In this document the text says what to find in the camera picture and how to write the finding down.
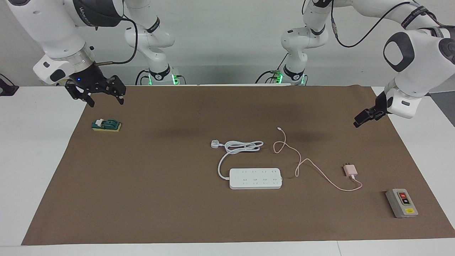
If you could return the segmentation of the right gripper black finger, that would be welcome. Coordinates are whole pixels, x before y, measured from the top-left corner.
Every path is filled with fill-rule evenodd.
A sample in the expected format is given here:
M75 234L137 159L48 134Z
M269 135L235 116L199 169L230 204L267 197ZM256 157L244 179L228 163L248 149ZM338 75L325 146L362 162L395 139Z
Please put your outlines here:
M120 105L124 104L123 97L126 94L126 90L126 86L117 75L109 78L109 94L114 96Z
M80 92L73 81L66 81L65 89L73 99L82 100L83 102L86 102L91 108L95 106L95 102L89 95L89 92Z

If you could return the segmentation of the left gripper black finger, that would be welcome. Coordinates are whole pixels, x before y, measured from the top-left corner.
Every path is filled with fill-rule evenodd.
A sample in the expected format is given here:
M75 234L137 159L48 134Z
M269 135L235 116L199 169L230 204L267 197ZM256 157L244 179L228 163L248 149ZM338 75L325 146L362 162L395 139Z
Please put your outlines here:
M356 128L359 128L361 125L364 123L367 123L368 121L375 120L375 116L370 113L359 113L357 116L354 117L354 123L353 125Z
M374 108L364 109L355 117L355 122L367 122L374 119Z

